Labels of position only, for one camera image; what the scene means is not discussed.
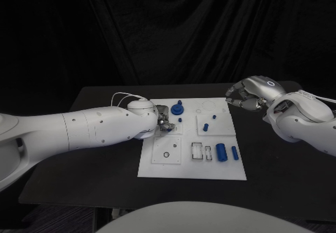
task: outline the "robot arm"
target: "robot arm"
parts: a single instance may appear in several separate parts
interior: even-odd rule
[[[236,90],[243,100],[228,98],[228,103],[250,111],[267,106],[265,121],[285,140],[305,140],[319,151],[336,156],[336,118],[329,106],[315,95],[302,90],[286,93],[280,84],[265,76],[253,76],[239,82],[227,96]]]
[[[0,191],[53,155],[148,138],[156,125],[174,129],[166,110],[142,99],[128,110],[112,106],[47,116],[0,114]]]

